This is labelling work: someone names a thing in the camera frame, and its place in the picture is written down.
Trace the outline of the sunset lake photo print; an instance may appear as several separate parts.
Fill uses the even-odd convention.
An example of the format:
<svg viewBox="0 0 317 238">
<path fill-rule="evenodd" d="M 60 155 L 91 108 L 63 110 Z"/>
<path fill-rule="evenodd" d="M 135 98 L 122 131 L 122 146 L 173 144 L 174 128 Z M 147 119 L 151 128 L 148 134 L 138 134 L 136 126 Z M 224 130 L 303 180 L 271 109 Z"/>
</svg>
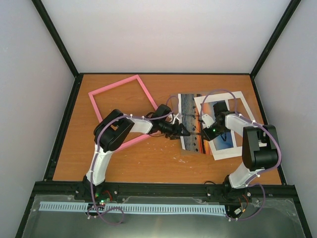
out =
<svg viewBox="0 0 317 238">
<path fill-rule="evenodd" d="M 233 131 L 217 136 L 212 141 L 207 141 L 202 136 L 202 130 L 206 125 L 200 120 L 201 102 L 204 96 L 201 94 L 178 94 L 178 112 L 181 115 L 181 123 L 191 133 L 190 136 L 181 137 L 182 149 L 213 155 L 215 160 L 229 158 L 239 154 Z"/>
</svg>

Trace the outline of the white mat board passepartout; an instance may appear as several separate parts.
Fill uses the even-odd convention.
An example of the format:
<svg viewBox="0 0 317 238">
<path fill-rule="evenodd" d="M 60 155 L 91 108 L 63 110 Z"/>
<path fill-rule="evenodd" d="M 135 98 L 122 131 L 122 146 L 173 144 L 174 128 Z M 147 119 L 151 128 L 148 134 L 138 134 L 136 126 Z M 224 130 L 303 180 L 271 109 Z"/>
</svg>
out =
<svg viewBox="0 0 317 238">
<path fill-rule="evenodd" d="M 201 104 L 201 109 L 204 109 L 203 113 L 200 113 L 200 120 L 202 121 L 202 115 L 208 114 L 210 115 L 215 122 L 215 114 L 213 111 L 213 106 L 216 103 L 225 103 L 225 107 L 227 108 L 228 111 L 234 112 L 234 110 L 240 111 L 246 118 L 250 120 L 254 120 L 255 117 L 241 91 L 236 91 L 233 93 L 220 93 L 220 94 L 213 94 L 208 97 L 204 96 L 203 101 L 200 103 Z M 242 127 L 239 127 L 238 131 L 235 130 L 230 130 L 233 131 L 236 137 L 236 142 L 237 145 L 240 147 L 239 149 L 239 154 L 232 157 L 240 157 L 242 155 L 242 134 L 243 134 L 243 129 Z"/>
</svg>

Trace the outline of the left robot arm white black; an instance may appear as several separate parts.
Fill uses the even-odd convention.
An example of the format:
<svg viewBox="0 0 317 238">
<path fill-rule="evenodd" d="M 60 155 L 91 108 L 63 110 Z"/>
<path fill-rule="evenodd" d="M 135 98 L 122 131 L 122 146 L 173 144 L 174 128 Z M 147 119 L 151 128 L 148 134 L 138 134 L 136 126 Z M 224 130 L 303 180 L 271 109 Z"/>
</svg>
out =
<svg viewBox="0 0 317 238">
<path fill-rule="evenodd" d="M 130 133 L 152 136 L 157 132 L 171 140 L 191 135 L 172 109 L 164 104 L 141 117 L 124 114 L 118 109 L 113 110 L 94 130 L 94 155 L 83 178 L 85 193 L 94 200 L 102 196 L 102 183 L 105 182 L 110 159 Z"/>
</svg>

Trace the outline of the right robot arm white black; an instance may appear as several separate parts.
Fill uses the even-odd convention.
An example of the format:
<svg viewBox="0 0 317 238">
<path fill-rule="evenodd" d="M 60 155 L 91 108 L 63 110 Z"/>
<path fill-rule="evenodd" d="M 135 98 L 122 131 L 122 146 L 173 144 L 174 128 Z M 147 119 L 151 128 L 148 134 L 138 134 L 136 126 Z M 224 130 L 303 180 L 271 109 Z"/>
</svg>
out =
<svg viewBox="0 0 317 238">
<path fill-rule="evenodd" d="M 223 196 L 233 199 L 239 189 L 249 187 L 251 181 L 281 163 L 281 150 L 274 125 L 261 125 L 242 114 L 230 112 L 225 103 L 213 106 L 214 116 L 201 113 L 204 128 L 202 137 L 212 141 L 218 136 L 233 131 L 242 137 L 242 163 L 223 182 Z"/>
</svg>

